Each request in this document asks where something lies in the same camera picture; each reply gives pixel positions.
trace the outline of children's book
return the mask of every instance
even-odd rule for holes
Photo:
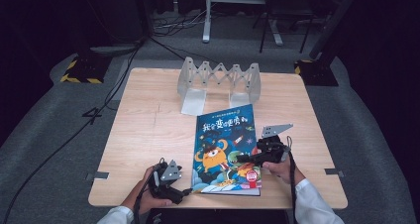
[[[258,152],[253,105],[197,116],[193,192],[260,195],[260,167],[238,163]]]

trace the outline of table leg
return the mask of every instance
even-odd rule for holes
[[[210,42],[210,26],[211,26],[211,0],[206,0],[206,20],[204,22],[203,43]]]

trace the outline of white accordion fixture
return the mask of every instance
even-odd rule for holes
[[[246,71],[238,64],[227,70],[222,63],[212,69],[208,61],[197,67],[191,57],[186,57],[178,79],[182,114],[202,115],[208,83],[212,79],[217,85],[229,80],[230,108],[255,103],[260,98],[262,85],[257,63],[252,63]]]

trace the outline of gray floor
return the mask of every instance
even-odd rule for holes
[[[214,19],[209,44],[201,43],[202,24],[155,39],[197,61],[204,60],[198,56],[202,55],[225,66],[258,62],[262,72],[293,73],[293,63],[309,58],[311,46],[321,34],[319,28],[311,31],[303,54],[298,52],[302,36],[284,37],[282,48],[267,37],[260,54],[263,28],[260,23],[252,29],[255,19],[241,15]],[[103,84],[59,82],[74,56],[69,55],[52,69],[54,87],[0,149],[1,219],[25,179],[86,124],[88,118],[81,115],[103,106],[128,58],[113,58]],[[136,54],[133,66],[181,67],[182,63],[148,40]],[[346,223],[416,223],[406,181],[374,118],[349,85],[341,62],[335,59],[331,68],[338,87],[308,86],[307,91],[336,168],[345,175],[342,184],[349,206],[337,210],[338,215]],[[118,105],[118,99],[109,104],[112,108]],[[18,196],[8,223],[95,223],[109,210],[88,203],[91,181],[85,177],[99,165],[115,114],[104,109],[93,125],[87,125],[45,163]]]

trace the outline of yellow black caution tape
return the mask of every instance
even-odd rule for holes
[[[103,83],[109,62],[88,65],[78,60],[78,56],[68,66],[61,82]]]
[[[300,73],[301,73],[300,65],[301,64],[303,64],[303,63],[305,63],[305,64],[312,63],[312,62],[315,62],[315,61],[316,60],[311,60],[311,59],[300,59],[300,60],[296,61],[294,63],[294,73],[300,75]]]

